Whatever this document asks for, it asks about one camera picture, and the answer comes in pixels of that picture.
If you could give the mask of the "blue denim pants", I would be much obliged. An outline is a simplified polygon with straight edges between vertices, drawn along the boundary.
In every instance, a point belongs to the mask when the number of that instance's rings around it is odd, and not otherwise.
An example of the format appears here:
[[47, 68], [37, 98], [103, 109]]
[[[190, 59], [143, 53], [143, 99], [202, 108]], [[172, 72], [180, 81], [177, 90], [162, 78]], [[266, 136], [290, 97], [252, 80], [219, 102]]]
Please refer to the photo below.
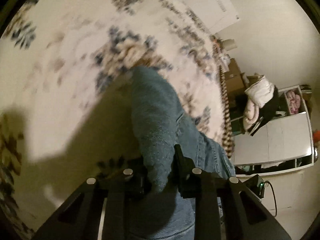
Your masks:
[[200, 169], [235, 175], [225, 150], [199, 132], [173, 87], [155, 70], [132, 70], [132, 128], [151, 191], [133, 206], [131, 239], [193, 239], [195, 201], [178, 192], [171, 173], [174, 147]]

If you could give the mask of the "white paper sheet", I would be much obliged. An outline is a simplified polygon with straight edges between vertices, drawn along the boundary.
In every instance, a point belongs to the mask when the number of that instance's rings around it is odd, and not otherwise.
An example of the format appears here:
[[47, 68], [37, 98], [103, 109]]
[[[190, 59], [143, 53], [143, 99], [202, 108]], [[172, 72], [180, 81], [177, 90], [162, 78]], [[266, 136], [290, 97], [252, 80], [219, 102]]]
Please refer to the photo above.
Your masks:
[[184, 3], [213, 34], [240, 21], [231, 0], [184, 0]]

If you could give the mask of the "white floral blanket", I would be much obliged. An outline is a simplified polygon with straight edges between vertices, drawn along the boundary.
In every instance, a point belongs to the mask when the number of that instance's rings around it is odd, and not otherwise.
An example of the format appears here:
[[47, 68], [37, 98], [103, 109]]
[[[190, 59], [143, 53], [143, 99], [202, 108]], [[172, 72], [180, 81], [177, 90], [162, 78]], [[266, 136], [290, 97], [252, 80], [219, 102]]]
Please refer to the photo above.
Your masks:
[[1, 239], [31, 239], [100, 165], [135, 154], [133, 66], [221, 144], [225, 58], [184, 0], [26, 0], [1, 37]]

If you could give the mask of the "white cabinet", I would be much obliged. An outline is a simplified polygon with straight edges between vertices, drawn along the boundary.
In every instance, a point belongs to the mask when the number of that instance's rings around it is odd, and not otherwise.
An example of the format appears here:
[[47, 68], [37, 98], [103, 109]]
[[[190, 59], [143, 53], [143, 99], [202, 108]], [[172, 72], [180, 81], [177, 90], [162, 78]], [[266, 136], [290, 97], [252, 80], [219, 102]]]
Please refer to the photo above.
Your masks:
[[314, 165], [310, 116], [300, 86], [280, 89], [279, 97], [285, 115], [273, 118], [253, 136], [234, 137], [237, 177], [276, 176]]

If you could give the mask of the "white bundled clothes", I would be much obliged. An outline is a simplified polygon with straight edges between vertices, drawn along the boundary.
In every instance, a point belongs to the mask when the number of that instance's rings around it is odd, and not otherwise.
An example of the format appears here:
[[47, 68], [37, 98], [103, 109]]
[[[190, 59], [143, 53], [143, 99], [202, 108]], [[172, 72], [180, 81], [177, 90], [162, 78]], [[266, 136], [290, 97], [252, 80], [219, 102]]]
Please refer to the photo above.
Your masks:
[[247, 79], [245, 94], [248, 100], [242, 123], [245, 132], [253, 136], [276, 116], [280, 99], [277, 87], [265, 75], [255, 73]]

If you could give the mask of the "brown cardboard boxes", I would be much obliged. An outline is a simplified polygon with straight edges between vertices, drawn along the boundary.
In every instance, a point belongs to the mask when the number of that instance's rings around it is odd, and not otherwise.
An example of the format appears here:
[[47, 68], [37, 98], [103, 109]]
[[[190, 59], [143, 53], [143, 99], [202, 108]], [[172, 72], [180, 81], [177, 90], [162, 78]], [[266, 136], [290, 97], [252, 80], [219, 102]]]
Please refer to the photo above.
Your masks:
[[247, 85], [244, 81], [244, 72], [242, 72], [234, 58], [228, 65], [229, 71], [224, 73], [227, 90], [227, 98], [230, 107], [236, 105], [236, 97], [245, 93]]

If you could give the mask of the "brown checkered bedsheet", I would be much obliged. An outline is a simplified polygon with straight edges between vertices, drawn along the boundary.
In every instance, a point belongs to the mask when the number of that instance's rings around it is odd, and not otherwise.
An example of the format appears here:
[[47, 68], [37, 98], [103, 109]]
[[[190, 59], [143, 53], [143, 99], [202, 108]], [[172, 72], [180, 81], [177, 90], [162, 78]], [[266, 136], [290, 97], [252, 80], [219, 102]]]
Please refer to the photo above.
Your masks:
[[221, 91], [221, 106], [223, 114], [222, 134], [221, 134], [221, 146], [225, 150], [228, 159], [231, 159], [234, 153], [234, 140], [232, 133], [232, 123], [229, 112], [229, 100], [227, 95], [226, 78], [223, 72], [223, 68], [219, 67], [219, 81]]

